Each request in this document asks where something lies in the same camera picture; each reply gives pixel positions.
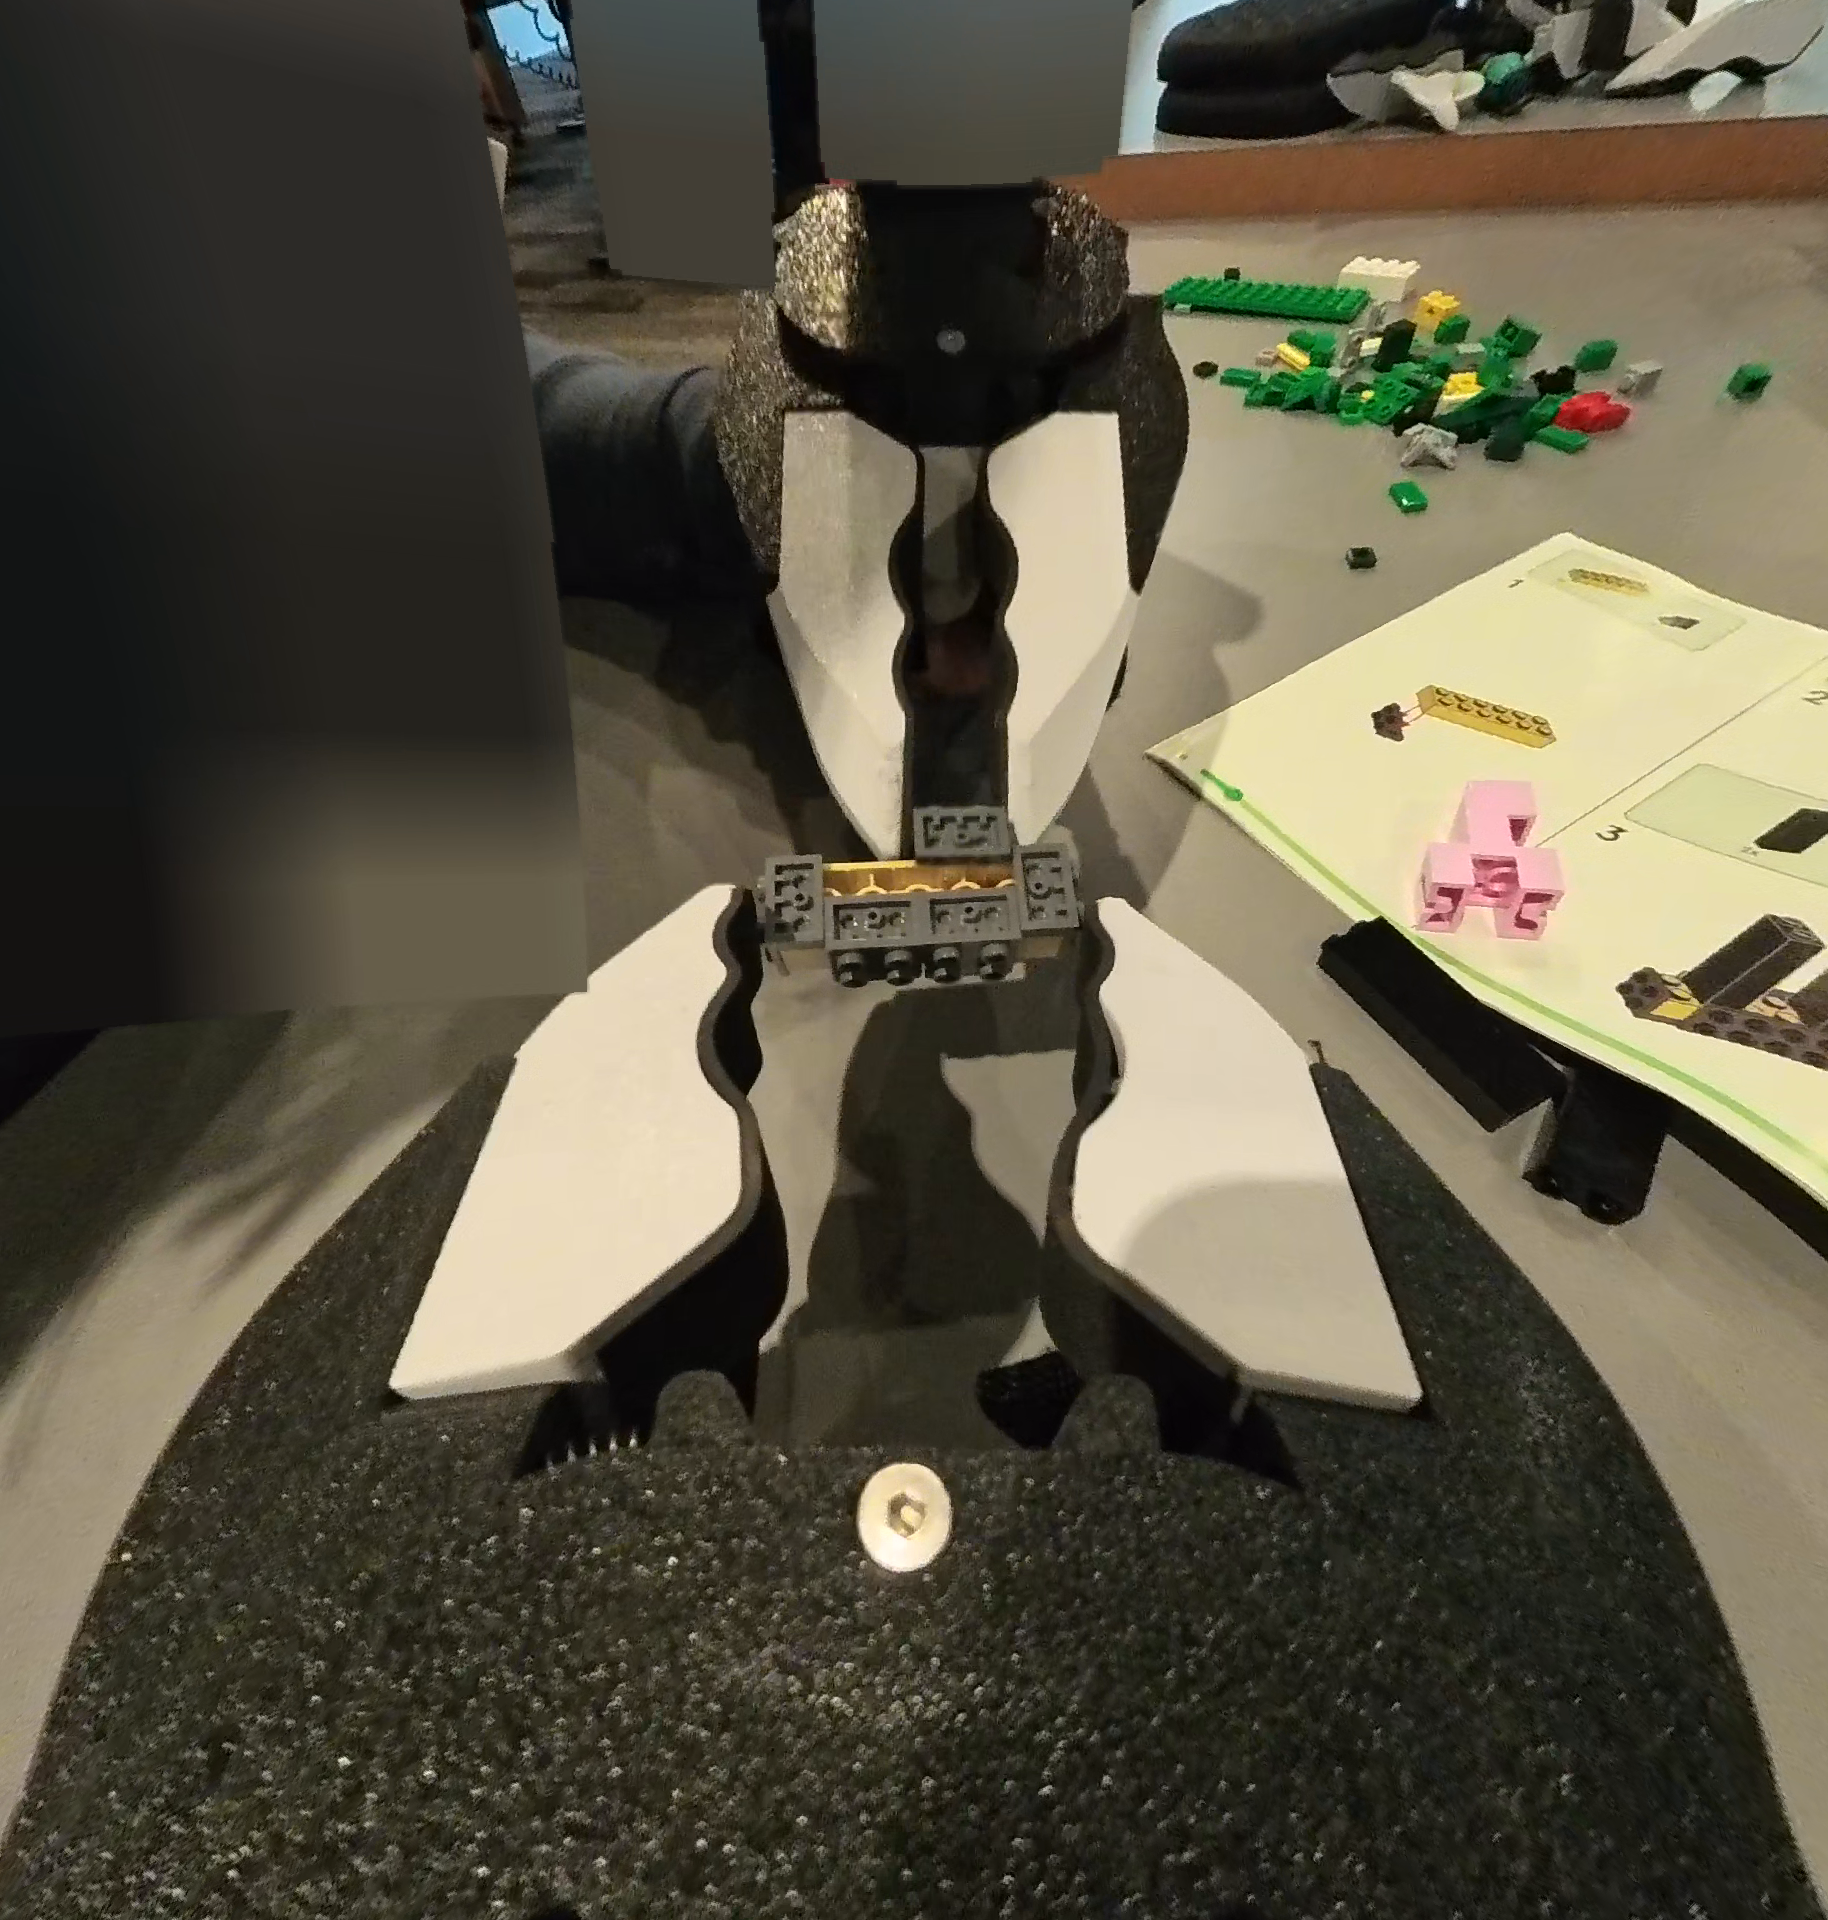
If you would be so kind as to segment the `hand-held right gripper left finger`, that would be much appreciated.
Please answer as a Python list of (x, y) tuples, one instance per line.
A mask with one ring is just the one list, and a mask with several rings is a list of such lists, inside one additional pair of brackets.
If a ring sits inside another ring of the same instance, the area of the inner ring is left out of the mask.
[(601, 1380), (652, 1407), (739, 1377), (787, 1293), (750, 1094), (764, 959), (752, 893), (715, 883), (564, 997), (517, 1052), (398, 1349), (406, 1399)]

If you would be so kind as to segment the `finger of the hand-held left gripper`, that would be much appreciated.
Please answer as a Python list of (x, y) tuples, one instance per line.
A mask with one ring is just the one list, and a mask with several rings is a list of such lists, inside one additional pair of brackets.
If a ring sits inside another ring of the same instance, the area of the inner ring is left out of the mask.
[(1005, 809), (1023, 841), (1065, 810), (1093, 754), (1139, 616), (1114, 413), (1059, 413), (988, 457), (988, 507), (1013, 551), (1003, 630)]
[(826, 782), (870, 851), (900, 851), (909, 616), (893, 550), (917, 455), (846, 413), (782, 423), (782, 544), (767, 611)]

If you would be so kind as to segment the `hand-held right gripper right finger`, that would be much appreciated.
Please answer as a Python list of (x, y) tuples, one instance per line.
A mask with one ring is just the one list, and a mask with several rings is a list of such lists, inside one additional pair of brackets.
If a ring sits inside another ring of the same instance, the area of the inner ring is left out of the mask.
[(1097, 900), (1078, 1121), (1048, 1226), (1213, 1377), (1412, 1413), (1424, 1385), (1305, 1049), (1126, 900)]

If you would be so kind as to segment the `grey and gold brick assembly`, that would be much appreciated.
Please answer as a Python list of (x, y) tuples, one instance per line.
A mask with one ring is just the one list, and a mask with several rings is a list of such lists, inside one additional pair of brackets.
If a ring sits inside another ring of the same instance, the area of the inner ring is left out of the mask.
[(996, 987), (1063, 953), (1082, 919), (1078, 862), (1040, 843), (1007, 859), (774, 858), (755, 888), (767, 963), (836, 987)]

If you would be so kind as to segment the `person's left forearm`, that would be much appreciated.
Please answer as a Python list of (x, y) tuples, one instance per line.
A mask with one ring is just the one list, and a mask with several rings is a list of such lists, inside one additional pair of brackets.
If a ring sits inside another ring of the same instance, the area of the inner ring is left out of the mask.
[(650, 370), (522, 332), (560, 597), (631, 606), (765, 597), (721, 468), (712, 366)]

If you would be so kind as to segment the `grey desk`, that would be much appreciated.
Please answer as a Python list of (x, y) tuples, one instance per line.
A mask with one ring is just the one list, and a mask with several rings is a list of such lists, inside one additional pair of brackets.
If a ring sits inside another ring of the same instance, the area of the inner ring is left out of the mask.
[(1097, 1332), (988, 1418), (1087, 963), (757, 989), (784, 1301), (646, 1414), (387, 1385), (557, 991), (115, 1028), (0, 1135), (0, 1917), (1828, 1917), (1828, 1258), (1678, 1150), (1528, 1187), (1147, 756), (1564, 532), (1828, 632), (1828, 212), (1376, 243), (1657, 396), (1402, 522), (1191, 381), (1065, 824), (1311, 1056), (1420, 1411), (1162, 1439)]

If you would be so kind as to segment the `long black brick plate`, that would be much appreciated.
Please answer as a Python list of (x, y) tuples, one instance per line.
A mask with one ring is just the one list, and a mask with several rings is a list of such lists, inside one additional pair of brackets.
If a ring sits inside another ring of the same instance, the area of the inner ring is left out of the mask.
[(1318, 971), (1493, 1135), (1559, 1101), (1564, 1071), (1384, 919), (1327, 937)]

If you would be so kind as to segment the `flat green brick plate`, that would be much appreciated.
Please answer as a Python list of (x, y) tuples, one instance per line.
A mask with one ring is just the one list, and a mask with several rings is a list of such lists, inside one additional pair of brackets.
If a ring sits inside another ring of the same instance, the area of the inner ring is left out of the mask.
[(1374, 305), (1372, 292), (1359, 285), (1291, 284), (1226, 274), (1177, 280), (1162, 290), (1159, 301), (1165, 313), (1283, 321), (1313, 329), (1356, 323)]

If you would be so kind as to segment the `dark rounded cushions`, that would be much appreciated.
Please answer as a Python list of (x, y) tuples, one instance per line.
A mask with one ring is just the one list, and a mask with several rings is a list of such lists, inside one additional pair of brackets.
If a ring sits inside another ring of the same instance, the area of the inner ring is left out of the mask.
[(1207, 140), (1281, 140), (1351, 127), (1331, 87), (1348, 61), (1438, 57), (1462, 46), (1482, 10), (1430, 2), (1229, 2), (1196, 13), (1156, 58), (1153, 127)]

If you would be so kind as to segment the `pink brick figure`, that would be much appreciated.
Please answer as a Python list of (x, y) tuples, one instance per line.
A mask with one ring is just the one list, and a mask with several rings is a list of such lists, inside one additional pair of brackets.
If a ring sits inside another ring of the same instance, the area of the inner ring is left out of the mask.
[(1560, 856), (1535, 841), (1540, 806), (1527, 781), (1473, 781), (1454, 830), (1420, 863), (1412, 925), (1455, 933), (1470, 913), (1492, 916), (1493, 934), (1538, 941), (1566, 893)]

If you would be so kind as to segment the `pile of loose toy bricks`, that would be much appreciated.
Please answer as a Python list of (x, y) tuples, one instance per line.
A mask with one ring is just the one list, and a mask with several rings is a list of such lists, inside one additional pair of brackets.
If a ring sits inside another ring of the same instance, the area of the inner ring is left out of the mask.
[(1493, 465), (1531, 448), (1575, 460), (1622, 431), (1660, 386), (1660, 361), (1625, 361), (1611, 338), (1537, 362), (1538, 326), (1509, 312), (1477, 330), (1455, 292), (1420, 290), (1418, 280), (1412, 259), (1355, 255), (1327, 282), (1293, 282), (1359, 285), (1374, 305), (1342, 329), (1265, 321), (1281, 326), (1277, 341), (1240, 362), (1199, 361), (1190, 376), (1239, 396), (1247, 411), (1378, 431), (1397, 443), (1405, 471), (1454, 470), (1464, 452)]

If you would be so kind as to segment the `brown wooden ledge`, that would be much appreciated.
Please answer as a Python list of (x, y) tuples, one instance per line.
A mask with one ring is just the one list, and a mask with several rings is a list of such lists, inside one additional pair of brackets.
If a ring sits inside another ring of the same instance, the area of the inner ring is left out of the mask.
[(1126, 225), (1828, 200), (1828, 118), (1348, 135), (1110, 158), (1072, 181)]

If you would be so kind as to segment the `brick instruction booklet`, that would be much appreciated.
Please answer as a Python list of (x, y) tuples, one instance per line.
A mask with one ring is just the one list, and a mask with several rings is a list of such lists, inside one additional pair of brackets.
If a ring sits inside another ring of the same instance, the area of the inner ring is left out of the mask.
[[(1828, 632), (1549, 538), (1147, 756), (1351, 921), (1828, 1214)], [(1538, 941), (1412, 925), (1473, 781), (1527, 781)]]

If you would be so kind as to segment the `torn white plastic bags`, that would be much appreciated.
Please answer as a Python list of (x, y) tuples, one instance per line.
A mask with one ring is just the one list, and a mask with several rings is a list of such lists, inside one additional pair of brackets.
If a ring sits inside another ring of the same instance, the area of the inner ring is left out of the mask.
[(1343, 57), (1327, 90), (1346, 118), (1465, 132), (1573, 93), (1608, 104), (1763, 85), (1805, 57), (1828, 4), (1446, 4), (1418, 40)]

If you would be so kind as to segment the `black post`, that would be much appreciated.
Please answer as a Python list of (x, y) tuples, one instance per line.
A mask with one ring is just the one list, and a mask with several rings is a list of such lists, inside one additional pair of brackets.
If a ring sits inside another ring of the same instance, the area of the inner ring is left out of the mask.
[(826, 183), (812, 2), (759, 2), (776, 224)]

